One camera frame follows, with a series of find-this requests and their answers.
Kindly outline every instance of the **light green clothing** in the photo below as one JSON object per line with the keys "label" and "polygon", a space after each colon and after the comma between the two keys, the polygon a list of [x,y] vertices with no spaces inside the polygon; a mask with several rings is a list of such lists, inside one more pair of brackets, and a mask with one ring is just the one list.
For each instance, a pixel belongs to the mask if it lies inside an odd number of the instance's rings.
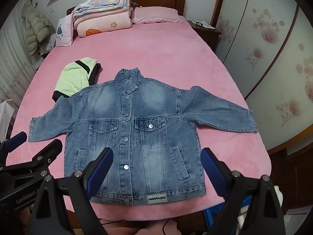
{"label": "light green clothing", "polygon": [[[52,99],[56,102],[61,95],[68,98],[83,88],[93,85],[95,74],[99,71],[98,67],[95,68],[96,64],[96,59],[85,57],[66,65],[59,76]],[[93,73],[93,82],[90,84],[93,70],[97,71]]]}

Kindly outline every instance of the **nightstand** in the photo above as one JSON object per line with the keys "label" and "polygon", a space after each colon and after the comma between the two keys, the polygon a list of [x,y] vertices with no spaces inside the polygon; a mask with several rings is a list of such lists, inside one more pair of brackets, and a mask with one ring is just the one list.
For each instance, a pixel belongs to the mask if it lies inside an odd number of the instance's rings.
{"label": "nightstand", "polygon": [[203,26],[197,26],[196,24],[192,23],[192,21],[188,20],[188,23],[191,25],[193,30],[207,43],[207,45],[215,52],[217,39],[221,34],[220,31],[216,29],[208,29]]}

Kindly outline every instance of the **blue gripper pad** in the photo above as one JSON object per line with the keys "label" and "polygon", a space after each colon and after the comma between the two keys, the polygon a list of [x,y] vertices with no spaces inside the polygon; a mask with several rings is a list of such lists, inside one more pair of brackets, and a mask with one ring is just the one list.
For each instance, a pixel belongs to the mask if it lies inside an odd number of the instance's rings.
{"label": "blue gripper pad", "polygon": [[218,196],[223,197],[225,200],[228,198],[227,182],[217,167],[214,160],[210,157],[209,153],[204,148],[200,154],[201,164],[208,175],[211,183]]}
{"label": "blue gripper pad", "polygon": [[26,140],[27,134],[25,132],[20,132],[11,139],[7,140],[5,143],[7,153],[11,153],[14,149],[26,142]]}
{"label": "blue gripper pad", "polygon": [[98,165],[95,167],[92,174],[89,176],[86,185],[86,197],[90,199],[91,197],[95,196],[109,172],[109,169],[113,163],[113,150],[108,149]]}

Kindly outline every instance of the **pink bed sheet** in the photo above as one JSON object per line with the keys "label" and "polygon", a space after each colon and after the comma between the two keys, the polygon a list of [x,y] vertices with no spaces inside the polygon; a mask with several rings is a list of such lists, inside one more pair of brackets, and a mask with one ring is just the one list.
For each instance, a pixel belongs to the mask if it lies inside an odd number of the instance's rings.
{"label": "pink bed sheet", "polygon": [[[32,117],[45,114],[54,106],[52,93],[58,77],[70,62],[83,57],[97,59],[102,71],[97,83],[113,80],[121,69],[138,67],[144,77],[157,79],[181,89],[199,85],[212,94],[247,108],[244,98],[221,61],[184,23],[153,23],[133,25],[117,30],[77,37],[69,47],[55,47],[40,66],[18,110],[12,135],[29,133]],[[210,147],[217,158],[231,170],[244,176],[259,178],[270,175],[271,163],[261,136],[254,133],[222,132],[210,127],[197,128],[201,147]],[[63,144],[65,134],[59,135]],[[7,165],[30,161],[49,142],[26,142],[8,156]],[[64,176],[64,152],[50,165],[55,178]],[[109,220],[157,220],[181,216],[223,202],[205,176],[207,195],[180,202],[148,206],[116,206],[92,203],[99,218]],[[65,197],[66,207],[73,211]]]}

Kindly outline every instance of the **jacket cuff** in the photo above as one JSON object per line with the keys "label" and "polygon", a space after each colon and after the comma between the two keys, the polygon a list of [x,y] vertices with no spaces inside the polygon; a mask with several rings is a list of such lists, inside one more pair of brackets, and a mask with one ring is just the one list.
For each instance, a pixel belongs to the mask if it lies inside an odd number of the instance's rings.
{"label": "jacket cuff", "polygon": [[251,126],[252,126],[251,132],[257,133],[258,132],[258,125],[256,124],[256,122],[253,119],[253,111],[252,110],[248,111],[248,116],[249,116],[249,120],[250,120]]}
{"label": "jacket cuff", "polygon": [[32,132],[33,132],[33,129],[34,129],[34,126],[35,126],[35,122],[36,122],[36,118],[33,117],[32,120],[30,121],[30,124],[29,124],[29,135],[28,135],[28,142],[32,142]]}

